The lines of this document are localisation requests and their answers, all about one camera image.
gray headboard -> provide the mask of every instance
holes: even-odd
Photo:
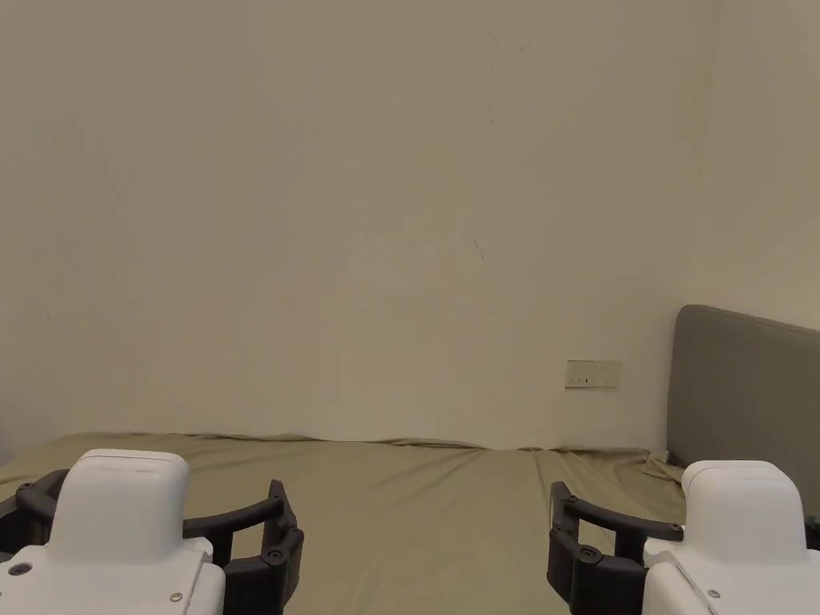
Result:
[[[667,447],[681,463],[764,459],[820,514],[820,332],[713,307],[678,314]]]

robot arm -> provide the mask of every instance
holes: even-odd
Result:
[[[552,488],[549,584],[573,615],[771,615],[820,604],[815,525],[765,462],[700,462],[683,477],[686,528],[599,508]],[[579,521],[616,532],[615,554],[579,544]]]
[[[0,503],[3,607],[24,615],[66,603],[89,615],[282,613],[304,539],[282,484],[272,481],[267,498],[246,508],[183,520],[187,478],[176,455],[96,450],[70,471],[22,485]],[[234,533],[260,523],[260,554],[232,560]]]

screw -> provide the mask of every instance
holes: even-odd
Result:
[[[27,572],[31,572],[31,564],[29,564],[28,562],[15,564],[14,566],[8,569],[8,573],[11,576],[21,576],[26,574]]]

wall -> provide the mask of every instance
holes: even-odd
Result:
[[[663,446],[713,10],[3,3],[6,446]]]
[[[692,298],[820,329],[820,4],[728,0]]]

wall socket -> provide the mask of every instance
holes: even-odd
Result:
[[[567,361],[567,389],[617,389],[620,385],[620,361]]]

